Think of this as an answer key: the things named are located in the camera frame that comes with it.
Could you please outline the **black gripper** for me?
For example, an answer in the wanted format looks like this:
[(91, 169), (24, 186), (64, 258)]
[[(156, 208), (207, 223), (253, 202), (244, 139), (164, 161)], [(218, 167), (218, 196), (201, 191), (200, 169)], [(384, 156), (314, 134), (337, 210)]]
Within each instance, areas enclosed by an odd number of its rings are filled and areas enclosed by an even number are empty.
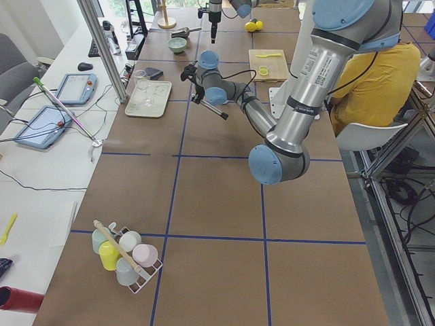
[(222, 0), (209, 0), (209, 21), (211, 22), (210, 37), (211, 43), (215, 43), (218, 31), (218, 23), (222, 17)]
[(192, 78), (192, 82), (195, 87), (195, 94), (192, 96), (191, 101), (193, 103), (200, 103), (205, 97), (205, 89), (202, 84), (202, 79), (199, 75)]

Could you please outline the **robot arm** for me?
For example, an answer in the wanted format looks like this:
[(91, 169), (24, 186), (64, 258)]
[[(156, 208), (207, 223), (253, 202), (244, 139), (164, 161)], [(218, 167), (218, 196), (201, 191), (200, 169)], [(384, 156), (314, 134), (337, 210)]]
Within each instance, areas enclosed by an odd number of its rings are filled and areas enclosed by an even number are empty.
[[(251, 9), (258, 6), (260, 1), (255, 0), (234, 0), (230, 1), (231, 6), (235, 9), (238, 16), (241, 18), (247, 17)], [(209, 21), (211, 23), (211, 43), (215, 43), (218, 32), (218, 24), (222, 18), (222, 1), (211, 0), (208, 6)]]
[(303, 23), (313, 23), (305, 37), (311, 49), (300, 53), (303, 62), (283, 112), (275, 119), (246, 84), (225, 80), (218, 55), (204, 51), (188, 65), (181, 79), (196, 86), (193, 98), (216, 110), (226, 101), (238, 104), (264, 139), (249, 153), (249, 169), (261, 184), (274, 185), (304, 175), (310, 164), (308, 135), (323, 101), (335, 87), (346, 62), (356, 53), (379, 52), (397, 44), (402, 22), (401, 1), (313, 1)]

